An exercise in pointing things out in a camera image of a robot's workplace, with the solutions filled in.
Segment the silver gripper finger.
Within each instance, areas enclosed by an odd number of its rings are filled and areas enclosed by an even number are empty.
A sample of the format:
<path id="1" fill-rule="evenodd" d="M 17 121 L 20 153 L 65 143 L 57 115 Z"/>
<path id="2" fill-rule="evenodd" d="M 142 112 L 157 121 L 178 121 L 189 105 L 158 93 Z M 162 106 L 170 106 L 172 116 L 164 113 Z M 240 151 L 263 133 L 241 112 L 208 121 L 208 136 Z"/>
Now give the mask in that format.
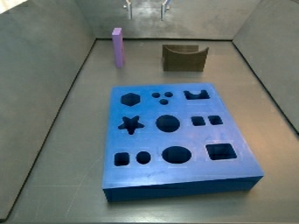
<path id="1" fill-rule="evenodd" d="M 124 9 L 126 11 L 128 19 L 132 19 L 133 13 L 132 13 L 132 2 L 130 2 L 130 0 L 125 0 Z"/>
<path id="2" fill-rule="evenodd" d="M 164 0 L 161 2 L 161 21 L 164 21 L 164 14 L 166 12 L 166 9 L 168 9 L 168 4 L 169 4 L 170 0 Z"/>

